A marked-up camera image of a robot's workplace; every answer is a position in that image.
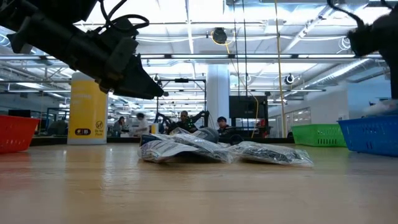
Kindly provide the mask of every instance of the blue plastic basket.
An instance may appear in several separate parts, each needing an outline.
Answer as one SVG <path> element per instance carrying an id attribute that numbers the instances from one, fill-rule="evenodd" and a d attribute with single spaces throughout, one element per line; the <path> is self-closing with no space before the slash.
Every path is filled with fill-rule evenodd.
<path id="1" fill-rule="evenodd" d="M 398 156 L 398 115 L 339 121 L 351 151 Z"/>

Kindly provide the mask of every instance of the red plastic basket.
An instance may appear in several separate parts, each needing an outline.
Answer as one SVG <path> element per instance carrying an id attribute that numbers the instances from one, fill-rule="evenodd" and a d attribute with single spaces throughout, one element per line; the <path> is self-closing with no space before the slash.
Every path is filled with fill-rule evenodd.
<path id="1" fill-rule="evenodd" d="M 39 119 L 0 115 L 0 154 L 29 148 Z"/>

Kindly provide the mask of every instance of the workstation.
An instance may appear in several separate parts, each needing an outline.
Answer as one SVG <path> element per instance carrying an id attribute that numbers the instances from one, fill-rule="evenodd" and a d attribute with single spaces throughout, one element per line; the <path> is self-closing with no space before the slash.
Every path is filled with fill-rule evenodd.
<path id="1" fill-rule="evenodd" d="M 395 223 L 396 3 L 3 1 L 2 220 Z"/>

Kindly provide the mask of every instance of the wooden table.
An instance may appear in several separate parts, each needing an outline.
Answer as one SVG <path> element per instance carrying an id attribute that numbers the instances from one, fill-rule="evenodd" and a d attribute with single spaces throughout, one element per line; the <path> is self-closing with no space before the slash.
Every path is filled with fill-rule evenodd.
<path id="1" fill-rule="evenodd" d="M 312 169 L 171 162 L 136 144 L 32 147 L 0 155 L 0 223 L 398 222 L 398 160 L 306 149 Z"/>

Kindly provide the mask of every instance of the green basket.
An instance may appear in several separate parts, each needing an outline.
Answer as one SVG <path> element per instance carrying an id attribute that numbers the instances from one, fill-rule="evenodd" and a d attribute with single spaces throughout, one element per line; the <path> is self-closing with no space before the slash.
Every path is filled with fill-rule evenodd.
<path id="1" fill-rule="evenodd" d="M 296 144 L 316 147 L 346 147 L 339 124 L 308 124 L 292 127 Z"/>

